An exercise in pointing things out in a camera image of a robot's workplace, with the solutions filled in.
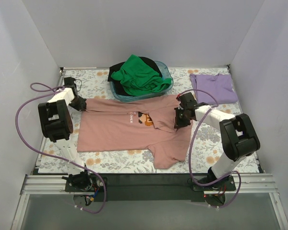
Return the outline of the black t-shirt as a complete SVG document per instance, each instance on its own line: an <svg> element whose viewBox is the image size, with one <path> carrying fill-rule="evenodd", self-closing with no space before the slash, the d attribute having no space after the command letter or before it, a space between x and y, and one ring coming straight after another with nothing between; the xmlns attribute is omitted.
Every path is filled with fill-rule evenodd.
<svg viewBox="0 0 288 230"><path fill-rule="evenodd" d="M155 72L158 73L158 76L160 78L162 78L162 74L157 66L157 64L147 58L147 57L139 57L146 65L148 65L150 68L152 68ZM128 94L125 89L123 88L123 86L121 85L121 83L118 80L115 80L112 78L112 74L114 72L118 72L120 70L120 68L122 67L122 65L124 64L124 62L118 63L116 65L113 65L109 68L109 74L108 74L108 82L112 82L114 84L114 89L116 94L118 95L123 95L123 96L131 96L130 94Z"/></svg>

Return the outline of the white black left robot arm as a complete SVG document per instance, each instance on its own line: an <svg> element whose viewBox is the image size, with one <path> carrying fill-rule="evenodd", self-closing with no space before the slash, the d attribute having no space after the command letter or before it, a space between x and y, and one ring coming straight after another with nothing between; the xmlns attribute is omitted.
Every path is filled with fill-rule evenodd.
<svg viewBox="0 0 288 230"><path fill-rule="evenodd" d="M41 129L44 137L58 148L60 159L67 165L68 176L63 179L70 186L86 192L92 188L93 181L71 141L73 123L68 109L70 106L77 111L85 111L86 99L78 95L75 78L64 78L63 86L63 90L56 90L53 98L38 105Z"/></svg>

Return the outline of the green t-shirt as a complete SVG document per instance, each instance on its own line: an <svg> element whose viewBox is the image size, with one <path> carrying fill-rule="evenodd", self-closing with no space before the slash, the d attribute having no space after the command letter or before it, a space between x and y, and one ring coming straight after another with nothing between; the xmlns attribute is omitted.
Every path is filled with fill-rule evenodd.
<svg viewBox="0 0 288 230"><path fill-rule="evenodd" d="M171 86L170 78L160 78L136 55L130 55L120 70L112 74L112 78L119 81L131 96L159 93Z"/></svg>

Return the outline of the aluminium frame rail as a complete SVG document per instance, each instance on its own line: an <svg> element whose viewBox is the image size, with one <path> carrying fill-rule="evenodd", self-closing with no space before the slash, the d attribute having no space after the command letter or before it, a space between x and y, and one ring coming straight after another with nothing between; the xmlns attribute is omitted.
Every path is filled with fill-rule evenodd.
<svg viewBox="0 0 288 230"><path fill-rule="evenodd" d="M271 174L233 176L236 190L204 202L89 201L65 191L61 175L25 178L14 230L288 230Z"/></svg>

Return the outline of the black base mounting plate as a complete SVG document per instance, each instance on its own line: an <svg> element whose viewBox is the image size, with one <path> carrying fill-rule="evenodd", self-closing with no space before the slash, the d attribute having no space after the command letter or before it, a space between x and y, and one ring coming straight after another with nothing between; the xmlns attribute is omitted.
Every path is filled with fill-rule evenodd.
<svg viewBox="0 0 288 230"><path fill-rule="evenodd" d="M102 201L165 201L189 200L204 202L205 192L234 192L236 186L232 176L213 186L196 185L187 173L176 174L124 174L102 173L101 179L91 174L64 176L65 191L88 195L96 202Z"/></svg>

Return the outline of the pink graphic t-shirt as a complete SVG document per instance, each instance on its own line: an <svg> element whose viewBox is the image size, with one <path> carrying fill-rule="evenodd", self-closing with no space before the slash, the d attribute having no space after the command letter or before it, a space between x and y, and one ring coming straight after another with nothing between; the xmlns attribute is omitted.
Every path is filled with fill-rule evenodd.
<svg viewBox="0 0 288 230"><path fill-rule="evenodd" d="M156 169L185 161L192 126L175 128L175 95L123 103L92 98L82 112L78 152L149 150Z"/></svg>

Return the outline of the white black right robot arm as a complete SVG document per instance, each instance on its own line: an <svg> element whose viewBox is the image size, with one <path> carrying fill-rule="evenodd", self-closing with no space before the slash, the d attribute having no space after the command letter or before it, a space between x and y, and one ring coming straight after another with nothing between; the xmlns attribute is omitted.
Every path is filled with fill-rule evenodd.
<svg viewBox="0 0 288 230"><path fill-rule="evenodd" d="M235 167L246 157L260 149L260 141L247 114L232 115L218 110L217 105L199 103L191 92L177 96L180 103L175 108L175 128L183 128L197 121L198 125L189 148L189 173L192 182L199 187L221 189L225 179L234 173ZM220 131L223 153L219 160L209 168L205 178L198 181L192 173L192 146L202 123Z"/></svg>

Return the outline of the folded purple t-shirt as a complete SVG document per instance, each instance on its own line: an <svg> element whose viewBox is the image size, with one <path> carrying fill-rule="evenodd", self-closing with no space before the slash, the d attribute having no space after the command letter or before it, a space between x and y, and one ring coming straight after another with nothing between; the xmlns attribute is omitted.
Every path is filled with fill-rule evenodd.
<svg viewBox="0 0 288 230"><path fill-rule="evenodd" d="M192 87L196 90L196 98L200 103L209 105L234 104L238 96L233 90L230 74L190 74Z"/></svg>

